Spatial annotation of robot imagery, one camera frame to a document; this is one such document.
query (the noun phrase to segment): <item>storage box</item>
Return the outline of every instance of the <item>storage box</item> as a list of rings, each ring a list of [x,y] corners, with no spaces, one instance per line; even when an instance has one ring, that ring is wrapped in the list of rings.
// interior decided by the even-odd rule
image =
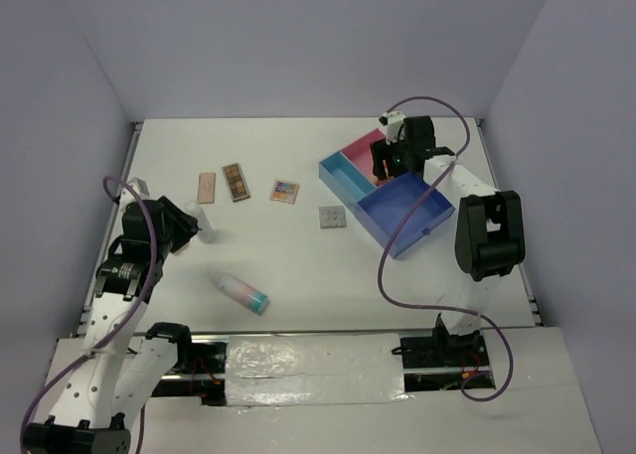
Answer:
[[[369,231],[378,243],[387,245],[404,215],[428,185],[408,173],[376,187],[372,182],[373,159],[370,144],[384,138],[372,131],[320,162],[319,177]],[[389,254],[398,257],[450,217],[451,204],[437,191],[417,208],[401,230]]]

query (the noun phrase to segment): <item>brown eyeshadow palette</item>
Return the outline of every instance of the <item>brown eyeshadow palette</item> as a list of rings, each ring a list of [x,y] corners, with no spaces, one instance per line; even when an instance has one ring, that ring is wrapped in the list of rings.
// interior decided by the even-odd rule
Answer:
[[[223,174],[226,177],[228,183],[228,189],[230,189],[230,195],[232,196],[232,202],[237,203],[243,199],[249,198],[249,189],[245,183],[245,178],[242,176],[239,163],[230,164],[222,168]]]

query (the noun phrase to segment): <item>bottle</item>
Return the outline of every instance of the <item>bottle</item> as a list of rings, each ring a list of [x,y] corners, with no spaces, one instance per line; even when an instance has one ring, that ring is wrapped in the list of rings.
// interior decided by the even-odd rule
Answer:
[[[267,295],[250,287],[225,272],[213,271],[210,274],[215,286],[223,293],[256,315],[262,315],[269,304]]]
[[[202,243],[212,243],[214,233],[203,208],[195,201],[190,201],[186,204],[185,213],[197,219],[197,225],[199,226],[197,236],[199,237],[199,240]]]

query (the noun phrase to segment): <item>plastic wrap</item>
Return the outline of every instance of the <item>plastic wrap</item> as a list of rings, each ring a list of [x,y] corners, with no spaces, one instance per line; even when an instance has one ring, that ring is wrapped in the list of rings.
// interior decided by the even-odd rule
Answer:
[[[406,399],[399,336],[231,337],[228,405],[357,404]]]

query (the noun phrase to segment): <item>gray wall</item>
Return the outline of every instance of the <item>gray wall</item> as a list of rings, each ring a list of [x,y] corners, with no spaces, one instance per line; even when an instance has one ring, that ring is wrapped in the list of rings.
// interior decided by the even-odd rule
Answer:
[[[483,116],[545,0],[65,1],[143,118],[376,115],[423,91]]]
[[[486,118],[605,454],[636,445],[636,6],[547,0]]]
[[[0,452],[79,318],[126,120],[62,0],[0,0]]]

